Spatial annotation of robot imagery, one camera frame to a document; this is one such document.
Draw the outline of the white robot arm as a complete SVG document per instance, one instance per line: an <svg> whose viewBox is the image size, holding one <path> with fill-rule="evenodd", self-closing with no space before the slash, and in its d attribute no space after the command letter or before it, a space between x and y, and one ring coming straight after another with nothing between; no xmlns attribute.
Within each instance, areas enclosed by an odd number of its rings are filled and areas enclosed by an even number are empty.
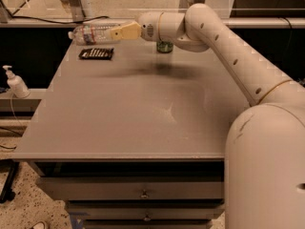
<svg viewBox="0 0 305 229"><path fill-rule="evenodd" d="M250 107L225 148L226 229L305 229L305 90L223 24L205 4L150 11L111 29L180 49L212 49Z"/></svg>

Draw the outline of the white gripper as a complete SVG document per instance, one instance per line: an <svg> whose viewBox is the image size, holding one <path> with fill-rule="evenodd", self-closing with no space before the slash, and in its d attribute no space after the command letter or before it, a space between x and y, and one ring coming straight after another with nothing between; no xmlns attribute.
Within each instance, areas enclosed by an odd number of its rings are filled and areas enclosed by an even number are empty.
<svg viewBox="0 0 305 229"><path fill-rule="evenodd" d="M149 11L141 14L137 22L132 21L110 30L112 40L134 40L140 36L146 41L159 41L160 11Z"/></svg>

